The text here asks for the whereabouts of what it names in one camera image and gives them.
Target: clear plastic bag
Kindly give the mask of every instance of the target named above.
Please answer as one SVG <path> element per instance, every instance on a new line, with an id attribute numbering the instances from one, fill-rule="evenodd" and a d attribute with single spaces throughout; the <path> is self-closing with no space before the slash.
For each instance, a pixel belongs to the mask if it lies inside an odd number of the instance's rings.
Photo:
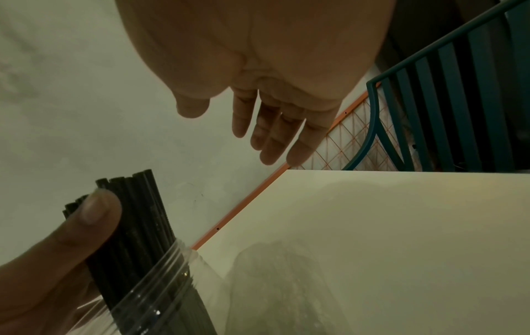
<path id="1" fill-rule="evenodd" d="M 301 244 L 255 244 L 237 256 L 229 276 L 226 335 L 353 333 L 318 263 Z"/>
<path id="2" fill-rule="evenodd" d="M 221 278 L 177 241 L 112 311 L 101 300 L 69 335 L 222 335 L 229 299 Z"/>

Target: person's left hand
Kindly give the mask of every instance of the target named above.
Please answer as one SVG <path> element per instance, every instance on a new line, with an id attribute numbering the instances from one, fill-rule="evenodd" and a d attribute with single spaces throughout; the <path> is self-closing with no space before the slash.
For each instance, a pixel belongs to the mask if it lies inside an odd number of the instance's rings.
<path id="1" fill-rule="evenodd" d="M 66 334 L 97 296 L 84 260 L 116 229 L 118 198 L 95 191 L 50 236 L 0 267 L 0 334 Z"/>

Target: fingernail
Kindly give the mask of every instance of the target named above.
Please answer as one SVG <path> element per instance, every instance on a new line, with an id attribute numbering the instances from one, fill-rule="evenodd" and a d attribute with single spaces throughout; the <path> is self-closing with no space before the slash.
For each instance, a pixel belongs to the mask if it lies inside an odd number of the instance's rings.
<path id="1" fill-rule="evenodd" d="M 109 207 L 97 190 L 92 193 L 81 207 L 81 219 L 87 225 L 95 225 L 107 214 Z"/>

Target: pinky finger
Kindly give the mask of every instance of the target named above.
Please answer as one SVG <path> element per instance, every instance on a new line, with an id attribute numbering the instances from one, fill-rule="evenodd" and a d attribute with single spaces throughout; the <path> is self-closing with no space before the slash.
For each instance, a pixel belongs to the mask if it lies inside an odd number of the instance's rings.
<path id="1" fill-rule="evenodd" d="M 333 125 L 338 109 L 307 112 L 304 128 L 287 154 L 288 165 L 300 166 L 311 157 Z"/>

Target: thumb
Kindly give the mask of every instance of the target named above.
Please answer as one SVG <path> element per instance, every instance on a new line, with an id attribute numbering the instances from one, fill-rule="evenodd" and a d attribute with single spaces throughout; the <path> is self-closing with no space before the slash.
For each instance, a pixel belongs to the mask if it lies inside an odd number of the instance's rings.
<path id="1" fill-rule="evenodd" d="M 120 216 L 118 197 L 108 190 L 96 190 L 52 234 L 1 267 L 0 279 L 11 277 L 21 291 L 38 288 L 48 292 L 110 237 Z"/>

